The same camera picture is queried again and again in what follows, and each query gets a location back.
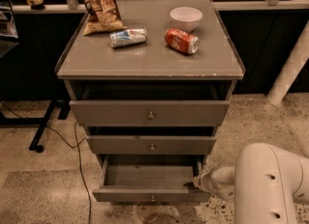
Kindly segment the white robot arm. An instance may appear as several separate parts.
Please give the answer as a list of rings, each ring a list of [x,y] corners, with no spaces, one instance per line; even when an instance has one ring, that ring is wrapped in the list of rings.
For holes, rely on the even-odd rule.
[[[234,224],[297,224],[309,202],[309,158],[268,143],[244,147],[233,166],[199,174],[194,186],[234,203]]]

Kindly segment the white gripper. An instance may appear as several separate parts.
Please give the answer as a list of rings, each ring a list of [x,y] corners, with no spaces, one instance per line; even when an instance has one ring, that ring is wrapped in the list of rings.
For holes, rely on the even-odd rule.
[[[193,178],[193,185],[201,191],[214,193],[218,189],[218,179],[215,170],[199,174]]]

